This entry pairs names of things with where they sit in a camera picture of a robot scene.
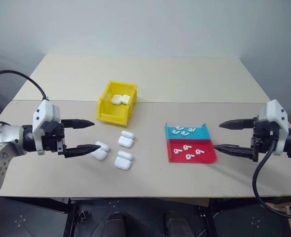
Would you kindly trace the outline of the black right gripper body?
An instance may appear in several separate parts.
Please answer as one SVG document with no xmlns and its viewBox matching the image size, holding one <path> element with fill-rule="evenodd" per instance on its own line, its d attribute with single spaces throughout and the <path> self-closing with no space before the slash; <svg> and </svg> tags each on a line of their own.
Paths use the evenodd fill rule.
<svg viewBox="0 0 291 237">
<path fill-rule="evenodd" d="M 258 154 L 265 154 L 269 150 L 272 141 L 278 141 L 280 127 L 274 121 L 259 121 L 258 117 L 251 119 L 251 125 L 253 129 L 251 138 L 252 161 L 258 161 Z"/>
</svg>

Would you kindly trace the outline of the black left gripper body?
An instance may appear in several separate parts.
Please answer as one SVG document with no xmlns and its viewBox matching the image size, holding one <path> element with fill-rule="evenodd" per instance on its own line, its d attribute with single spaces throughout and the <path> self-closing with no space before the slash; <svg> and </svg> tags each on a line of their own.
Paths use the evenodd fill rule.
<svg viewBox="0 0 291 237">
<path fill-rule="evenodd" d="M 43 128 L 44 135 L 41 136 L 42 146 L 45 151 L 57 152 L 64 155 L 65 145 L 65 128 L 63 121 L 46 122 Z"/>
</svg>

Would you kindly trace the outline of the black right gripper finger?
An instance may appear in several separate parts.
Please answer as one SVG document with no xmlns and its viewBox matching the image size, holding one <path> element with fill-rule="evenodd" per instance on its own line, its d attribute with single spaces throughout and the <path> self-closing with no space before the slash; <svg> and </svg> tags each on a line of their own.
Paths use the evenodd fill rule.
<svg viewBox="0 0 291 237">
<path fill-rule="evenodd" d="M 248 119 L 233 119 L 219 124 L 219 127 L 230 130 L 242 130 L 246 128 L 253 128 L 256 121 L 257 117 Z"/>
<path fill-rule="evenodd" d="M 244 148 L 231 144 L 214 145 L 213 148 L 230 156 L 248 158 L 253 162 L 258 162 L 258 154 L 256 154 L 252 148 Z"/>
</svg>

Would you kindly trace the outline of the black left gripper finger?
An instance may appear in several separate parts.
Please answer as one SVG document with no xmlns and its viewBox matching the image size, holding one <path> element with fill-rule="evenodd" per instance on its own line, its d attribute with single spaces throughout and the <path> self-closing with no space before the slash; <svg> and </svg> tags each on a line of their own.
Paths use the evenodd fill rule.
<svg viewBox="0 0 291 237">
<path fill-rule="evenodd" d="M 86 154 L 89 154 L 91 152 L 94 152 L 98 150 L 101 146 L 100 145 L 78 145 L 75 148 L 65 148 L 63 151 L 63 155 L 65 158 L 72 158 L 72 157 L 78 157 L 78 156 L 84 156 Z"/>
<path fill-rule="evenodd" d="M 94 122 L 85 119 L 62 119 L 61 124 L 64 128 L 81 129 L 94 126 Z"/>
</svg>

